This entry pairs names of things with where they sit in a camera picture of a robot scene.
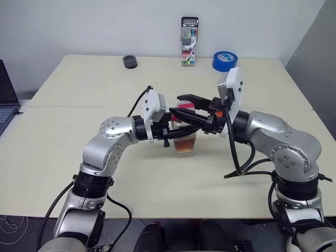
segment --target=painter's tape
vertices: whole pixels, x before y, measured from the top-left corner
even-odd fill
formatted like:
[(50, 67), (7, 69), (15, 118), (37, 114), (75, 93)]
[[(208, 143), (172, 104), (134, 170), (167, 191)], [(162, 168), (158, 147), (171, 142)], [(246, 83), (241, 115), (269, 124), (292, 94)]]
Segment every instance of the painter's tape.
[(228, 72), (236, 67), (238, 61), (237, 55), (229, 51), (219, 51), (215, 53), (212, 67), (220, 72)]

